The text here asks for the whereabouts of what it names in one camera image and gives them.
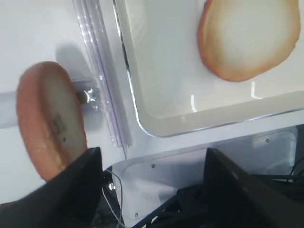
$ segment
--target white cable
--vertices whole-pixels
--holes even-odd
[[[103,188],[103,187],[101,188],[101,192],[103,193],[104,199],[105,199],[105,201],[106,201],[106,203],[108,204],[108,206],[109,206],[111,212],[113,213],[114,217],[116,218],[116,220],[117,220],[117,222],[118,222],[116,228],[119,228],[119,225],[121,225],[121,226],[124,227],[124,228],[129,228],[129,227],[125,226],[125,225],[121,222],[121,220],[122,220],[122,215],[123,215],[123,185],[122,185],[122,181],[121,181],[121,179],[120,179],[115,173],[113,173],[112,171],[110,171],[110,170],[105,170],[105,171],[107,171],[107,172],[109,172],[110,174],[114,175],[114,176],[119,180],[119,183],[120,183],[120,202],[121,202],[121,206],[120,206],[120,207],[121,207],[121,208],[120,208],[120,212],[119,212],[119,218],[116,216],[114,210],[112,209],[112,207],[111,207],[111,205],[110,205],[110,202],[108,201],[107,197],[105,196],[104,188]]]

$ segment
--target toasted bread slice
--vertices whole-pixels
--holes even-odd
[[[244,81],[287,59],[300,31],[298,0],[207,0],[199,52],[218,77]]]
[[[17,114],[28,154],[46,181],[87,150],[80,103],[59,64],[42,62],[24,73],[17,90]]]

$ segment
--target bread slice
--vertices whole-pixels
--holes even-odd
[[[64,68],[29,68],[17,90],[20,132],[38,173],[52,179],[87,150],[80,103]]]
[[[218,77],[244,81],[287,59],[300,31],[298,0],[207,0],[199,52]]]

